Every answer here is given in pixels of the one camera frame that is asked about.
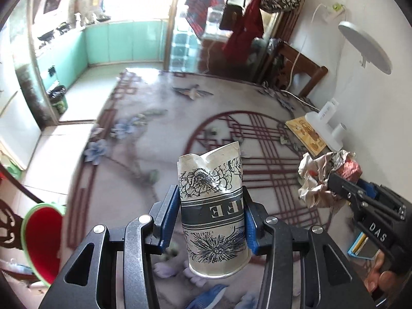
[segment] green rim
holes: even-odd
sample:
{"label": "green rim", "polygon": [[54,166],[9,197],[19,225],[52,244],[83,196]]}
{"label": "green rim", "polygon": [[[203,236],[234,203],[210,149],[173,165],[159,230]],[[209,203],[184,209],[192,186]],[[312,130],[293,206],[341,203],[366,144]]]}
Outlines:
{"label": "green rim", "polygon": [[26,241],[25,241],[25,229],[26,229],[28,220],[30,219],[30,217],[33,215],[34,212],[36,212],[39,209],[46,208],[46,207],[53,208],[61,216],[64,216],[64,214],[66,212],[66,207],[64,207],[62,205],[59,205],[59,204],[55,204],[55,203],[39,203],[39,204],[36,204],[33,208],[31,208],[27,212],[26,216],[23,219],[23,222],[21,224],[21,229],[20,229],[20,237],[21,237],[21,246],[23,247],[24,255],[26,256],[26,259],[27,259],[27,262],[28,262],[29,266],[33,270],[34,274],[39,278],[39,280],[42,281],[47,287],[50,287],[50,284],[42,278],[42,276],[37,272],[37,269],[34,267],[32,261],[30,259],[30,256],[28,255],[27,245],[26,245]]}

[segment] crumpled brown paper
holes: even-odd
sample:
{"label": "crumpled brown paper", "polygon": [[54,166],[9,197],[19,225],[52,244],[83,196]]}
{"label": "crumpled brown paper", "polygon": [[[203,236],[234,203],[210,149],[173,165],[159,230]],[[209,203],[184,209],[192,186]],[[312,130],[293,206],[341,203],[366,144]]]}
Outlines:
{"label": "crumpled brown paper", "polygon": [[345,150],[328,152],[316,159],[312,159],[309,153],[303,155],[298,169],[303,184],[298,192],[308,208],[334,207],[333,213],[336,213],[343,207],[346,200],[328,190],[328,179],[330,173],[336,171],[343,178],[357,182],[362,170],[354,157],[355,153]]}

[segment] yellow booklet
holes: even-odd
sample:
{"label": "yellow booklet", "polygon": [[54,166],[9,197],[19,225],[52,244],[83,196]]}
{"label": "yellow booklet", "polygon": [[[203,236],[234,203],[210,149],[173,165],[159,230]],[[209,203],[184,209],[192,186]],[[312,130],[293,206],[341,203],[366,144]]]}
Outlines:
{"label": "yellow booklet", "polygon": [[310,154],[317,156],[326,146],[305,117],[298,117],[286,122],[287,127],[299,138]]}

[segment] crumpled paper cup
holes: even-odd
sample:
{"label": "crumpled paper cup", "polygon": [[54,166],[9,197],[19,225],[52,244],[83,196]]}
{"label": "crumpled paper cup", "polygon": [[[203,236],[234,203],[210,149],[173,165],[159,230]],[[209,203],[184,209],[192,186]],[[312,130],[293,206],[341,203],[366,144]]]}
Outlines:
{"label": "crumpled paper cup", "polygon": [[221,279],[250,260],[246,245],[238,142],[178,162],[182,227],[190,270]]}

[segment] refrigerator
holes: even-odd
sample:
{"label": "refrigerator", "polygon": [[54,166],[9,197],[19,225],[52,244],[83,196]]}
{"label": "refrigerator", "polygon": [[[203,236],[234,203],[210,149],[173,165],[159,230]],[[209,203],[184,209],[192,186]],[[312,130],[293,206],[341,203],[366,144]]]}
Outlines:
{"label": "refrigerator", "polygon": [[0,32],[0,151],[21,170],[28,167],[40,129],[21,92],[6,22]]}

